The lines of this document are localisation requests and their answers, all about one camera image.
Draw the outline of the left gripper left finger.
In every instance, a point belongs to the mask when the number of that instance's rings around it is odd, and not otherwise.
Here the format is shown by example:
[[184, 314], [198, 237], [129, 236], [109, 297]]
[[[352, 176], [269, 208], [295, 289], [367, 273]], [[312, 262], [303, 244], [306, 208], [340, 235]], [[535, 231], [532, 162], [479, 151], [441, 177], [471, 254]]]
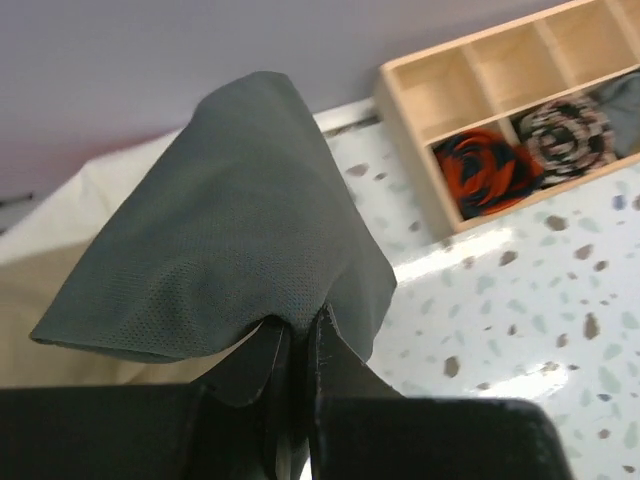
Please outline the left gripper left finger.
[[187, 384], [4, 389], [4, 479], [287, 479], [290, 333], [265, 321]]

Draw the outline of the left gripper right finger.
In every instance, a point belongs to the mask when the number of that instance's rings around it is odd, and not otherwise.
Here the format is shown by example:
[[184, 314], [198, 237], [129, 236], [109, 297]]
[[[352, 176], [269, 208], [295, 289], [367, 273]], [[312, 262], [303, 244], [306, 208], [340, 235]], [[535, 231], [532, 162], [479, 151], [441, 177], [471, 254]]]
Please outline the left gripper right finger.
[[570, 479], [556, 428], [525, 400], [405, 397], [341, 338], [322, 308], [309, 334], [315, 479]]

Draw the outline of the dark grey t-shirt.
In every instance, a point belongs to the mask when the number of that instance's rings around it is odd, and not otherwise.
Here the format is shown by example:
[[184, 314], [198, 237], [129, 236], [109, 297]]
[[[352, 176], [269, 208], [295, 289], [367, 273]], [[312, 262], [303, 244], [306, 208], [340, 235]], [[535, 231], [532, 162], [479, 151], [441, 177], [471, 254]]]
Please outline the dark grey t-shirt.
[[199, 103], [30, 336], [170, 363], [218, 353], [269, 316], [304, 342], [329, 307], [368, 359], [395, 288], [298, 90], [259, 71]]

